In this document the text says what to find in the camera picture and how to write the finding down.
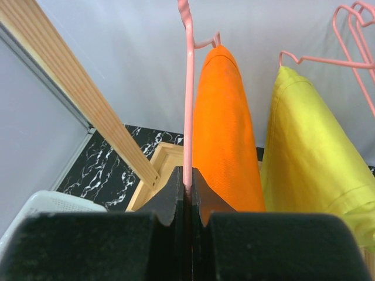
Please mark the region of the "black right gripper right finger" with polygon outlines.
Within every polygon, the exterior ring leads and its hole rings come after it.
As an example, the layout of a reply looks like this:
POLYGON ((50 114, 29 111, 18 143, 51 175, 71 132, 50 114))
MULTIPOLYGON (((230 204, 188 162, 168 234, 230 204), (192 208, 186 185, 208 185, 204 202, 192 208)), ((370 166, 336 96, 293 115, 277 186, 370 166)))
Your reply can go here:
POLYGON ((357 243, 327 214, 241 213, 193 170, 194 280, 365 280, 357 243))

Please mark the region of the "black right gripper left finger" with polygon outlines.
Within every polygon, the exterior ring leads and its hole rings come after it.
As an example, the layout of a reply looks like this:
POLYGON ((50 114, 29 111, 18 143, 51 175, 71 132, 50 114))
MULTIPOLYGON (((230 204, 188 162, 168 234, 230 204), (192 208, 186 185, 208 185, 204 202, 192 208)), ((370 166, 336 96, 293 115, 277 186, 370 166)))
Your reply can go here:
POLYGON ((182 169, 135 212, 40 213, 17 227, 2 280, 183 280, 182 169))

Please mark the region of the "orange trousers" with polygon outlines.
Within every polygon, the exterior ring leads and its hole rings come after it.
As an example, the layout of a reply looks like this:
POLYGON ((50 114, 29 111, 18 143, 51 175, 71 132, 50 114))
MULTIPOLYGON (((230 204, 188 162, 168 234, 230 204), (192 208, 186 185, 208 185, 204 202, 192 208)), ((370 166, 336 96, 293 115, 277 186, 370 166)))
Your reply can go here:
POLYGON ((253 123, 239 67, 219 45, 206 56, 193 110, 193 167, 228 205, 266 210, 253 123))

